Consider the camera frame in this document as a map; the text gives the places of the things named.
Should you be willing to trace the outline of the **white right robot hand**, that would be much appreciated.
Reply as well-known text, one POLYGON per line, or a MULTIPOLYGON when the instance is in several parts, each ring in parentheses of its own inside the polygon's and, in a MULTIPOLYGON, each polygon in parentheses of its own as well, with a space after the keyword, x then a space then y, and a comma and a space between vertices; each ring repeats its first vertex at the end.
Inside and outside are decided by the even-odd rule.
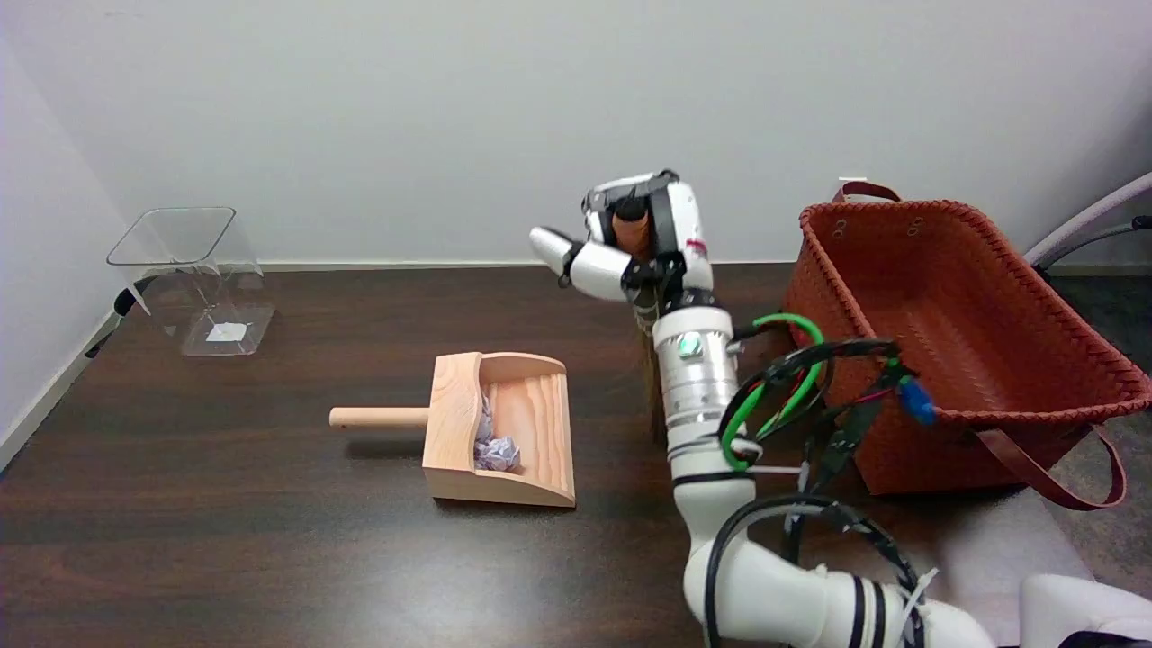
POLYGON ((588 238, 553 227, 530 229, 536 257, 562 287, 636 312, 666 312, 683 293, 711 293, 700 212, 691 184, 664 169, 596 184, 579 202, 588 238))

